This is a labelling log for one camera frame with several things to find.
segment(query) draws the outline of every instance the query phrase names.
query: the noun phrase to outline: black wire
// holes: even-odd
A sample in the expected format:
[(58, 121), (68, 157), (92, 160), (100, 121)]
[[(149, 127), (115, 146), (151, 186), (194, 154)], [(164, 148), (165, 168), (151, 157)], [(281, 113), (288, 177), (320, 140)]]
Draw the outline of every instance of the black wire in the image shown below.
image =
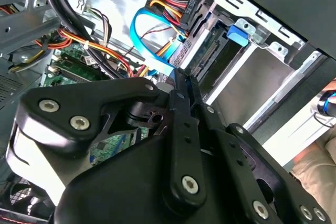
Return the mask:
[(84, 39), (91, 41), (90, 35), (86, 31), (78, 15), (75, 13), (75, 11), (70, 6), (69, 2), (67, 0), (59, 0), (59, 2), (60, 2), (60, 6), (63, 8), (65, 13), (68, 15), (68, 18), (71, 20), (73, 26), (75, 26), (80, 32), (77, 35), (81, 35)]
[(106, 21), (107, 21), (107, 23), (108, 23), (108, 41), (110, 41), (110, 39), (111, 39), (111, 36), (112, 36), (112, 26), (111, 26), (111, 24), (110, 24), (110, 20), (109, 20), (109, 18), (105, 15), (105, 14), (103, 14), (101, 11), (99, 11), (98, 9), (95, 9), (95, 8), (90, 8), (90, 9), (92, 9), (92, 10), (94, 10), (95, 12), (97, 12), (97, 13), (99, 13), (99, 15), (101, 16), (101, 17), (99, 17), (103, 22), (104, 22), (104, 18), (106, 19)]
[(315, 119), (318, 123), (320, 123), (320, 124), (323, 125), (324, 127), (334, 128), (334, 126), (330, 126), (330, 125), (326, 125), (326, 124), (322, 123), (322, 122), (316, 117), (316, 114), (317, 114), (317, 112), (314, 113), (314, 119)]
[[(77, 35), (80, 35), (81, 37), (83, 37), (84, 39), (90, 42), (94, 42), (91, 36), (86, 31), (84, 25), (81, 23), (77, 14), (70, 6), (69, 2), (67, 0), (59, 0), (59, 1), (60, 1), (60, 5), (63, 8), (63, 10), (65, 10), (65, 12), (68, 14), (68, 18), (72, 22), (73, 26), (79, 30)], [(108, 63), (107, 59), (99, 51), (89, 48), (87, 50), (87, 53), (98, 63), (98, 65), (101, 66), (101, 68), (112, 79), (123, 78), (123, 76), (119, 72), (117, 72), (114, 68), (112, 68), (112, 66)]]
[[(83, 24), (80, 22), (78, 16), (71, 8), (67, 0), (48, 0), (50, 6), (55, 11), (56, 15), (61, 19), (66, 27), (74, 34), (83, 37), (88, 41), (92, 41), (92, 38), (85, 30)], [(110, 76), (111, 79), (123, 78), (123, 76), (113, 69), (107, 59), (98, 51), (89, 48), (86, 50), (98, 64), (101, 64), (101, 68)]]
[(18, 52), (25, 52), (25, 51), (30, 51), (33, 49), (37, 49), (40, 46), (38, 44), (33, 44), (33, 45), (28, 45), (28, 46), (24, 46), (24, 47), (20, 47), (18, 49), (16, 49), (15, 51), (11, 52), (11, 54), (17, 54)]

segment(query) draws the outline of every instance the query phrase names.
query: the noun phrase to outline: red wire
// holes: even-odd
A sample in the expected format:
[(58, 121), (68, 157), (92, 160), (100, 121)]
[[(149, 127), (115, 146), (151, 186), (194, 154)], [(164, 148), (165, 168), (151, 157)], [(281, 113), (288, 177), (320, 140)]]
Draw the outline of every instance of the red wire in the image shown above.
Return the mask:
[(163, 16), (164, 16), (170, 23), (173, 23), (173, 24), (175, 24), (175, 25), (177, 25), (177, 26), (180, 26), (180, 23), (179, 23), (179, 22), (173, 20), (171, 17), (169, 17), (169, 16), (166, 15), (165, 13), (163, 13)]
[(183, 8), (187, 7), (186, 4), (182, 4), (182, 3), (179, 3), (179, 2), (176, 2), (176, 1), (173, 1), (173, 0), (165, 0), (165, 1), (172, 4), (172, 5), (178, 6), (178, 7), (183, 7)]
[[(148, 31), (147, 33), (145, 33), (144, 35), (141, 36), (140, 39), (143, 39), (143, 37), (145, 37), (147, 34), (151, 34), (151, 33), (159, 33), (161, 31), (166, 31), (166, 30), (169, 30), (169, 29), (172, 29), (171, 27), (167, 27), (167, 28), (163, 28), (163, 29), (160, 29), (160, 30), (151, 30), (151, 31)], [(135, 47), (131, 47), (130, 50), (128, 50), (126, 52), (126, 54), (124, 54), (123, 56), (125, 57), (126, 55), (128, 55)]]
[(9, 219), (9, 218), (3, 217), (3, 216), (0, 216), (0, 219), (7, 220), (7, 221), (10, 221), (10, 222), (14, 222), (14, 223), (17, 223), (17, 224), (33, 224), (32, 222), (24, 222), (24, 221), (13, 220), (13, 219)]
[(137, 77), (142, 73), (142, 71), (145, 69), (146, 65), (142, 65), (141, 68), (139, 69), (138, 73), (136, 74)]
[(0, 6), (0, 10), (4, 11), (6, 14), (10, 15), (11, 13), (8, 11), (6, 6)]

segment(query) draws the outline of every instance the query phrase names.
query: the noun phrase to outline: metal screw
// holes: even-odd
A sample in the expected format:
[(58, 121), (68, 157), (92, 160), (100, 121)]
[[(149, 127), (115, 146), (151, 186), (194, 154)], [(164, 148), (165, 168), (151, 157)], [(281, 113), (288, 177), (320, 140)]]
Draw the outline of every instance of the metal screw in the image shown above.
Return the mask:
[(84, 116), (80, 116), (80, 115), (77, 115), (71, 118), (70, 124), (74, 129), (78, 131), (84, 131), (90, 127), (90, 121)]
[(262, 217), (264, 220), (268, 219), (268, 211), (266, 209), (266, 207), (259, 201), (253, 201), (253, 208), (254, 211), (260, 216)]
[(145, 87), (148, 88), (149, 90), (153, 90), (154, 89), (153, 86), (151, 86), (149, 84), (146, 84)]
[(326, 217), (324, 216), (324, 214), (318, 209), (314, 207), (314, 212), (317, 215), (317, 217), (319, 217), (320, 220), (322, 221), (326, 221)]
[(313, 220), (313, 215), (311, 215), (310, 211), (305, 206), (301, 206), (300, 210), (301, 210), (301, 213), (303, 214), (303, 216), (305, 216), (306, 219)]
[(244, 133), (244, 130), (239, 127), (239, 126), (236, 126), (236, 130), (240, 133), (240, 134), (243, 134)]
[(181, 93), (177, 93), (177, 96), (184, 99), (184, 95), (182, 95)]
[(197, 194), (198, 193), (198, 183), (193, 177), (184, 176), (182, 178), (182, 186), (190, 194)]
[(210, 113), (215, 113), (215, 110), (214, 110), (212, 107), (210, 107), (210, 106), (206, 107), (206, 109), (207, 109)]
[(53, 113), (59, 110), (59, 105), (53, 100), (43, 100), (38, 104), (41, 110), (49, 113)]

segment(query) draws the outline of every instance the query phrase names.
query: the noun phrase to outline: orange wire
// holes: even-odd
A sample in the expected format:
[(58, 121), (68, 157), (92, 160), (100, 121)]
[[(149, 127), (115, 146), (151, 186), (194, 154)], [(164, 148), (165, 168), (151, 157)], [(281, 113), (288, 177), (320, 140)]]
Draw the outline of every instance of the orange wire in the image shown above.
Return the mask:
[[(8, 15), (14, 14), (14, 12), (12, 12), (10, 9), (7, 9), (7, 6), (0, 6), (0, 10), (2, 10), (3, 12), (5, 12)], [(38, 44), (40, 47), (42, 47), (42, 43), (40, 41), (38, 41), (37, 39), (34, 40), (34, 42), (36, 44)], [(72, 44), (72, 40), (71, 39), (67, 39), (66, 41), (63, 41), (61, 43), (55, 43), (55, 44), (49, 44), (48, 45), (48, 49), (61, 49), (61, 48), (65, 48), (68, 47)]]
[[(82, 39), (80, 37), (78, 37), (77, 35), (74, 35), (68, 31), (65, 31), (63, 29), (59, 29), (59, 33), (61, 36), (63, 37), (68, 37), (70, 39), (76, 40), (82, 44), (86, 44), (87, 41), (85, 39)], [(108, 53), (109, 55), (115, 57), (116, 59), (118, 59), (128, 70), (129, 76), (130, 77), (134, 77), (133, 71), (131, 69), (131, 66), (128, 64), (127, 61), (125, 61), (117, 52), (113, 51), (112, 49), (108, 48), (108, 47), (104, 47), (100, 44), (94, 43), (94, 42), (88, 42), (88, 46), (92, 47), (92, 48), (96, 48), (99, 49), (103, 52)]]

